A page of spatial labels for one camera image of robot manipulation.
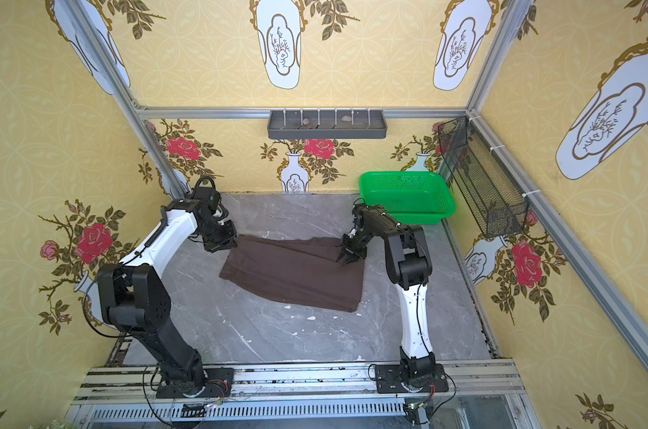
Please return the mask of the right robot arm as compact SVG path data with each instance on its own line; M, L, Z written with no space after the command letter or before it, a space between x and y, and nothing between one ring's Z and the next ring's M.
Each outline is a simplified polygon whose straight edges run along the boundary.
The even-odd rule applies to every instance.
M427 286L433 272L423 229L401 223L379 205L356 202L352 230L342 237L337 262L352 264L365 259L368 243L384 241L388 279L399 294L402 318L400 376L405 386L418 389L433 384L436 355L427 327Z

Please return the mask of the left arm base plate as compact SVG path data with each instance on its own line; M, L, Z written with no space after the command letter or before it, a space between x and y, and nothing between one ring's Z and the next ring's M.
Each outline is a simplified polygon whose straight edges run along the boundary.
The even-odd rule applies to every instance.
M233 368L205 368L188 379L161 375L156 386L156 399L216 399L225 398L232 389Z

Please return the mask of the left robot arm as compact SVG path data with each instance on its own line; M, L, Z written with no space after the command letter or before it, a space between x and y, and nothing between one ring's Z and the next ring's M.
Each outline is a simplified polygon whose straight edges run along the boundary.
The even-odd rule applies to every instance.
M188 239L205 251L230 250L236 227L221 202L214 180L204 176L185 197L161 209L158 227L145 242L116 264L105 264L96 282L102 319L131 336L156 359L160 399L222 398L229 394L231 368L205 370L198 350L190 346L171 320L171 298L162 275Z

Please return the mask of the dark brown long pants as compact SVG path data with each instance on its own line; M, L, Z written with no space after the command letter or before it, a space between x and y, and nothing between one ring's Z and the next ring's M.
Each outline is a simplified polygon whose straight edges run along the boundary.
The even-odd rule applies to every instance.
M363 292L363 260L342 265L339 238L274 241L239 236L219 277L266 300L347 313Z

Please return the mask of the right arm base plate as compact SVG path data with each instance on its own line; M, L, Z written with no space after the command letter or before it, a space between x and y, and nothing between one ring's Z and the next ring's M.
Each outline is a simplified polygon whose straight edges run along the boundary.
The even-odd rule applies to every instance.
M444 367L436 364L428 375L409 379L400 364L372 364L368 375L376 383L378 393L447 393L450 389Z

